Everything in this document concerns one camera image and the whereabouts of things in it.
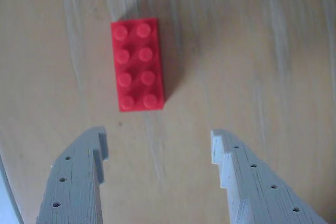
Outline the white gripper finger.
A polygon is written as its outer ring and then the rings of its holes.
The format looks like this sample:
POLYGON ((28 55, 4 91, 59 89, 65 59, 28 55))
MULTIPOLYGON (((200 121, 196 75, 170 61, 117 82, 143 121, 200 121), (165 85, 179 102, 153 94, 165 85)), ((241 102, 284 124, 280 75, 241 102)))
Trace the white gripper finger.
POLYGON ((215 129, 211 140, 231 223, 325 223, 234 134, 215 129))
POLYGON ((55 160, 37 223, 103 223, 99 186, 108 159, 103 126, 79 135, 55 160))

